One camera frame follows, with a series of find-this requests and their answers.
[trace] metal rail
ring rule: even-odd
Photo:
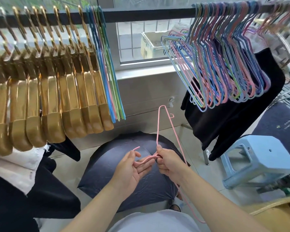
[[[260,13],[271,13],[274,10],[274,4],[263,4]],[[82,24],[81,16],[78,10],[70,10],[73,24]],[[122,8],[103,9],[104,18],[106,23],[118,23],[118,22],[132,22],[132,21],[146,21],[146,20],[162,20],[162,19],[185,19],[195,17],[195,8],[183,7],[183,8],[163,8],[163,9],[134,9],[127,10]],[[51,26],[58,25],[55,14],[53,11],[46,13],[47,19]],[[83,9],[83,16],[85,23],[88,23],[87,14]],[[45,19],[42,14],[38,15],[42,25],[46,25]],[[31,27],[29,19],[23,13],[19,15],[20,21],[24,27]],[[33,24],[38,26],[38,22],[35,15],[31,15]],[[59,19],[62,25],[69,25],[69,20],[65,11],[59,12]],[[6,20],[10,27],[18,27],[16,17],[13,14],[8,13]],[[6,28],[4,16],[0,15],[0,28]]]

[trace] tiled floor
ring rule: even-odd
[[[201,142],[193,136],[192,131],[186,129],[182,126],[175,127],[175,130],[178,134],[178,137],[181,142],[182,149],[184,151],[187,162],[191,164],[191,168],[193,171],[198,173],[202,178],[208,181],[213,187],[215,187],[218,191],[221,192],[228,199],[236,203],[237,205],[246,205],[252,204],[256,202],[261,202],[261,198],[253,188],[241,188],[238,187],[235,190],[227,190],[224,188],[222,184],[222,179],[225,177],[225,172],[220,159],[217,159],[214,162],[210,162],[209,165],[205,165],[203,154],[201,150]],[[172,141],[176,147],[179,148],[179,145],[176,141],[176,137],[174,135],[173,130],[165,129],[159,131],[159,134],[166,137],[170,141]],[[211,150],[214,146],[214,141],[209,146],[209,150]],[[75,195],[77,195],[81,201],[81,208],[84,208],[91,200],[89,196],[85,193],[77,189],[77,185],[85,171],[87,163],[89,161],[90,156],[96,151],[98,147],[93,147],[85,150],[81,150],[81,160],[79,162],[75,162],[70,159],[66,155],[61,155],[60,152],[54,152],[52,158],[54,158],[57,162],[57,168],[54,171],[54,175],[62,181]],[[147,205],[140,208],[135,208],[132,210],[124,211],[121,213],[117,213],[111,223],[113,225],[119,219],[127,216],[133,212],[154,212],[157,210],[162,210],[166,208],[166,203],[156,203]],[[187,205],[184,206],[183,212],[192,215],[189,207]],[[200,214],[195,210],[196,215],[201,218]],[[60,229],[64,228],[71,219],[45,219],[43,221],[42,232],[57,232]],[[206,224],[201,224],[197,222],[202,232],[209,231],[209,228]]]

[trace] blue plastic stool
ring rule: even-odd
[[[249,158],[250,164],[235,171],[228,153],[241,149],[240,154]],[[273,136],[248,135],[238,139],[222,156],[221,160],[227,173],[222,182],[226,189],[240,185],[245,187],[263,187],[290,174],[290,154],[277,138]],[[249,182],[264,174],[262,182]]]

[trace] white cloth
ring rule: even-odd
[[[200,232],[187,214],[174,210],[133,213],[118,221],[108,232]]]
[[[0,156],[0,177],[21,190],[25,195],[35,183],[35,173],[49,146],[20,152],[13,148],[8,156]]]

